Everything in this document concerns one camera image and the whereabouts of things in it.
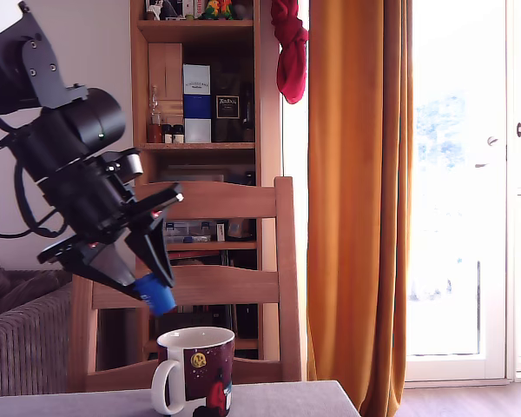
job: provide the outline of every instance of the shelf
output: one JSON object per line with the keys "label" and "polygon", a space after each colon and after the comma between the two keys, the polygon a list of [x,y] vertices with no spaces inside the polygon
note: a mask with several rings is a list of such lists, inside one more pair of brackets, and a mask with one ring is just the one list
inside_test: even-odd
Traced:
{"label": "shelf", "polygon": [[251,350],[258,349],[259,341],[256,339],[240,339],[235,338],[235,350]]}
{"label": "shelf", "polygon": [[252,20],[141,20],[137,28],[149,43],[226,47],[254,41]]}
{"label": "shelf", "polygon": [[201,164],[252,164],[254,163],[253,142],[224,143],[143,143],[135,147],[150,152],[167,163]]}
{"label": "shelf", "polygon": [[168,251],[257,249],[257,242],[169,243]]}
{"label": "shelf", "polygon": [[139,150],[241,150],[253,149],[254,142],[220,142],[220,143],[143,143],[137,145]]}
{"label": "shelf", "polygon": [[[156,346],[156,340],[148,341],[147,343],[145,343],[145,346],[143,346],[142,351],[145,354],[155,354],[157,353]],[[259,341],[256,339],[235,339],[235,350],[252,350],[258,348]]]}

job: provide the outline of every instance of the chair backrest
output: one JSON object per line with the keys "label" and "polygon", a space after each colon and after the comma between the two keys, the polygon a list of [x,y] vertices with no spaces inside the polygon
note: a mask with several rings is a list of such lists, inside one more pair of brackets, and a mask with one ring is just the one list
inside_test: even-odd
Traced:
{"label": "chair backrest", "polygon": [[[169,186],[141,186],[142,199]],[[300,381],[300,322],[295,260],[293,186],[289,177],[274,179],[274,187],[248,187],[224,182],[183,182],[184,200],[172,206],[170,220],[275,218],[277,271],[218,265],[173,267],[173,294],[180,305],[278,303],[280,360],[236,358],[234,383]],[[138,263],[136,276],[148,272]],[[70,392],[110,391],[150,387],[156,361],[96,372],[96,312],[105,308],[142,308],[138,301],[115,290],[74,278],[69,351]]]}

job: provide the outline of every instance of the dark red mug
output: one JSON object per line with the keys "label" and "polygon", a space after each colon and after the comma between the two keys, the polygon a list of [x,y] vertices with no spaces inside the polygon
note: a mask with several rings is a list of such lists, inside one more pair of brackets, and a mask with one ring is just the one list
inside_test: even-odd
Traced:
{"label": "dark red mug", "polygon": [[150,389],[160,414],[224,417],[232,401],[235,334],[226,328],[182,328],[160,336]]}

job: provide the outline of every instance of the gray tabletop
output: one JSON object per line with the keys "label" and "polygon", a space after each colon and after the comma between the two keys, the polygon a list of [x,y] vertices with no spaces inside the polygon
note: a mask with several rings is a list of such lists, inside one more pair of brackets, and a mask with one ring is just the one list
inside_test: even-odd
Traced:
{"label": "gray tabletop", "polygon": [[[156,417],[148,390],[0,397],[0,417]],[[185,412],[181,417],[190,417]],[[228,417],[359,417],[336,381],[234,385]]]}

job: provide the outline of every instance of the black robotic arm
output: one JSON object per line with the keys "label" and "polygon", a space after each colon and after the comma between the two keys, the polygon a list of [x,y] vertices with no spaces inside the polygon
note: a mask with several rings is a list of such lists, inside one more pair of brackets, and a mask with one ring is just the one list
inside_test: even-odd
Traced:
{"label": "black robotic arm", "polygon": [[75,232],[46,248],[38,260],[59,261],[69,272],[150,299],[151,294],[135,285],[133,272],[114,244],[128,229],[125,242],[152,271],[157,288],[171,288],[162,228],[168,206],[183,198],[181,186],[137,201],[130,182],[142,174],[138,150],[96,154],[123,135],[125,118],[119,104],[101,89],[78,84],[66,88],[56,55],[29,7],[25,2],[17,7],[18,20],[0,31],[0,115],[27,108],[42,111],[18,129],[0,117],[0,129],[7,133],[0,148],[8,148],[16,158],[16,198],[29,231],[45,237],[62,232],[42,228],[31,214],[23,170]]}

